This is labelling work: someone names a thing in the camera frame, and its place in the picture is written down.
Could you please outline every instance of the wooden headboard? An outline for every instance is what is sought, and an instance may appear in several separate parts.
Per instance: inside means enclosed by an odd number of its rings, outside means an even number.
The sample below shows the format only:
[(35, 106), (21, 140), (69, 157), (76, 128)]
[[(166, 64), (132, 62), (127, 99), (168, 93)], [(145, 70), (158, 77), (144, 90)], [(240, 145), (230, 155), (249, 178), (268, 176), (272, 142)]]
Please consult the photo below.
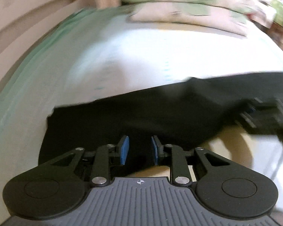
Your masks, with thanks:
[(82, 0), (0, 0), (0, 91), (19, 60)]

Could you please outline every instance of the mattress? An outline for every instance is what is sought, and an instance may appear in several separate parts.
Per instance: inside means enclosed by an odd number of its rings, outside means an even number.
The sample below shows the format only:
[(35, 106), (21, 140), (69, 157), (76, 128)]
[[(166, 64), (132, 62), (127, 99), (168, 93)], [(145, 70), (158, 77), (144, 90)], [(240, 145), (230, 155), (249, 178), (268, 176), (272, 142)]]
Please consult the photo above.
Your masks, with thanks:
[(217, 77), (283, 71), (283, 52), (250, 24), (247, 37), (194, 25), (131, 23), (130, 6), (70, 16), (21, 63), (0, 93), (0, 223), (5, 183), (37, 165), (55, 106)]

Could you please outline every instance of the black rounded pedal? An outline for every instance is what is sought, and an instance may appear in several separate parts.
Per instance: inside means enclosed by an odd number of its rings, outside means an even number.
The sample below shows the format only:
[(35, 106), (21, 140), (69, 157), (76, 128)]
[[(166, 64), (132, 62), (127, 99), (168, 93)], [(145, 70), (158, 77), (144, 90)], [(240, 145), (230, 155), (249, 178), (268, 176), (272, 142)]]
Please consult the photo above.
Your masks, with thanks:
[(229, 218), (256, 218), (278, 199), (276, 185), (266, 176), (219, 156), (195, 149), (198, 199), (211, 211)]
[(73, 150), (11, 179), (3, 189), (9, 212), (42, 220), (79, 206), (87, 191), (86, 182), (75, 174), (83, 153)]

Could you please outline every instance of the silver rivet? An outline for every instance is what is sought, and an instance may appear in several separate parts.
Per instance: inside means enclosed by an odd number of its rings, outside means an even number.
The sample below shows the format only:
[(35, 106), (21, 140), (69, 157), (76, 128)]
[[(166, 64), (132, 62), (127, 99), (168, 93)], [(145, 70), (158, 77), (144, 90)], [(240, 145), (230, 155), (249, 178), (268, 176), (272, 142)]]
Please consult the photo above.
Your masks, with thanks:
[(102, 176), (96, 176), (92, 179), (92, 182), (95, 184), (104, 184), (105, 182), (107, 182), (107, 179)]
[(179, 184), (187, 184), (190, 180), (185, 176), (178, 176), (175, 178), (175, 182)]

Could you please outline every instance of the black cloth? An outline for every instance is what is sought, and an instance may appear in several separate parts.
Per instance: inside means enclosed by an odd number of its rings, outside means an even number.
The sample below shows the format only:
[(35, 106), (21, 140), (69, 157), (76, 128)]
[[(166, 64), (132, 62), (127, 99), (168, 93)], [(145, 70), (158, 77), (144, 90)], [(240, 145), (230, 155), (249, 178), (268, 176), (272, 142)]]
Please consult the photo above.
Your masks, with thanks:
[(153, 165), (152, 135), (184, 150), (214, 137), (247, 100), (283, 93), (283, 73), (253, 73), (186, 82), (130, 92), (87, 104), (55, 108), (39, 154), (39, 164), (76, 147), (88, 151), (130, 138), (126, 176)]

